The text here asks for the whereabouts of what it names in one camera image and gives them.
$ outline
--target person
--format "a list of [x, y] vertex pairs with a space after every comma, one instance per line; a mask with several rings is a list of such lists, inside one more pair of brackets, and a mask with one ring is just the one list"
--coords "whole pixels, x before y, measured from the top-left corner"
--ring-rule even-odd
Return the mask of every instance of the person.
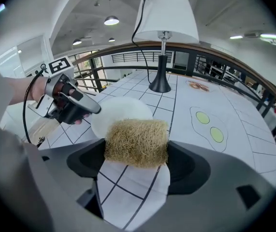
[[[5, 77], [8, 84], [13, 88], [14, 95], [9, 103], [9, 105], [14, 105], [24, 101], [24, 96], [26, 90], [32, 81], [33, 77], [26, 77], [26, 78], [9, 78]], [[28, 101], [36, 101], [39, 102], [41, 96], [45, 94], [45, 85], [46, 85], [47, 77], [39, 76], [38, 79], [32, 85], [29, 95], [27, 97]], [[53, 90], [53, 94], [57, 95], [62, 88], [63, 84], [59, 83], [56, 85], [55, 89]], [[75, 122], [77, 125], [81, 124], [81, 120], [77, 120]]]

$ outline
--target loofah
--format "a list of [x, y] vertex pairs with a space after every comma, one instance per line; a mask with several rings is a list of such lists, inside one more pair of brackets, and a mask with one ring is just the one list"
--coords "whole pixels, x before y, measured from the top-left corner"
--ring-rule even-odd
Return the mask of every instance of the loofah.
[[106, 135], [107, 160], [139, 168], [154, 168], [168, 160], [168, 124], [163, 120], [126, 119], [115, 122]]

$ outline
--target lamp cord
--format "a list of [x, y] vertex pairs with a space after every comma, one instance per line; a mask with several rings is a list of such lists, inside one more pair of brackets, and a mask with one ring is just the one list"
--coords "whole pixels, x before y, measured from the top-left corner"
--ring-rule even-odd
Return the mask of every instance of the lamp cord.
[[136, 43], [136, 42], [134, 42], [133, 41], [133, 38], [134, 38], [134, 36], [136, 35], [136, 32], [138, 31], [138, 29], [139, 29], [139, 27], [140, 27], [140, 25], [141, 25], [141, 22], [142, 22], [142, 18], [143, 18], [143, 10], [144, 10], [144, 4], [145, 4], [145, 0], [143, 0], [143, 3], [142, 3], [142, 9], [141, 9], [141, 18], [140, 18], [140, 21], [139, 21], [139, 23], [138, 23], [138, 25], [137, 25], [137, 28], [136, 28], [136, 30], [133, 32], [133, 35], [132, 35], [132, 37], [131, 37], [131, 41], [132, 41], [132, 43], [142, 52], [142, 55], [143, 55], [143, 57], [144, 57], [144, 60], [145, 60], [145, 65], [146, 65], [146, 70], [147, 70], [147, 79], [148, 79], [148, 82], [149, 83], [151, 83], [150, 81], [149, 81], [149, 72], [148, 72], [148, 65], [147, 65], [147, 60], [146, 60], [146, 58], [145, 58], [145, 55], [144, 55], [144, 53], [143, 53], [143, 51], [142, 51], [142, 49], [138, 46], [138, 44]]
[[30, 82], [30, 84], [28, 85], [26, 92], [25, 92], [25, 96], [24, 96], [24, 102], [23, 102], [23, 125], [24, 125], [24, 130], [25, 130], [25, 135], [27, 138], [27, 141], [31, 144], [29, 135], [28, 135], [28, 131], [27, 131], [27, 126], [26, 126], [26, 119], [25, 119], [25, 114], [26, 114], [26, 101], [27, 101], [27, 97], [29, 95], [30, 89], [33, 86], [33, 84], [35, 83], [35, 81], [38, 79], [38, 77], [43, 73], [43, 71], [45, 70], [45, 64], [42, 64], [40, 66], [41, 70], [35, 75], [35, 77], [32, 79], [32, 81]]

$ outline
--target table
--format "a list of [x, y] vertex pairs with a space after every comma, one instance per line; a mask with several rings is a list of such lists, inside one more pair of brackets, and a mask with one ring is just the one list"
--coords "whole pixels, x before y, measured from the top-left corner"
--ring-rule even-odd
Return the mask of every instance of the table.
[[[156, 72], [150, 72], [151, 81], [155, 76]], [[198, 145], [239, 158], [276, 187], [276, 144], [253, 104], [243, 96], [201, 78], [168, 73], [166, 76], [172, 88], [168, 93], [150, 90], [146, 71], [134, 71], [93, 99], [99, 103], [115, 96], [140, 99], [151, 109], [154, 118], [168, 122], [170, 140]], [[49, 133], [39, 149], [96, 139], [90, 123], [91, 116], [80, 125], [62, 123]], [[136, 229], [165, 202], [164, 189], [170, 183], [169, 170], [165, 166], [145, 170], [124, 164], [112, 166], [105, 161], [100, 172], [98, 186], [101, 203], [104, 203], [104, 219], [119, 228], [128, 231]], [[139, 179], [145, 175], [148, 179]], [[128, 185], [130, 178], [136, 180], [132, 183], [136, 185], [135, 188]], [[72, 187], [58, 179], [56, 181], [68, 195], [77, 200], [86, 191], [83, 190], [84, 180], [80, 179], [78, 187]], [[123, 199], [128, 201], [126, 205], [122, 202]]]

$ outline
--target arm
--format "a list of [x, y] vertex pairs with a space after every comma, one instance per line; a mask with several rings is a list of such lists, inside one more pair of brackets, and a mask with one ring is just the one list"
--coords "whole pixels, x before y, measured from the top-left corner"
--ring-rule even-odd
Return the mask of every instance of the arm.
[[[6, 77], [5, 79], [14, 90], [14, 95], [9, 105], [23, 102], [26, 89], [30, 84], [30, 82], [32, 81], [33, 77], [26, 77], [26, 78], [20, 78], [20, 79]], [[47, 81], [47, 78], [43, 76], [39, 76], [36, 82], [33, 84], [32, 88], [30, 89], [27, 100], [38, 102], [40, 97], [44, 95], [46, 81]]]

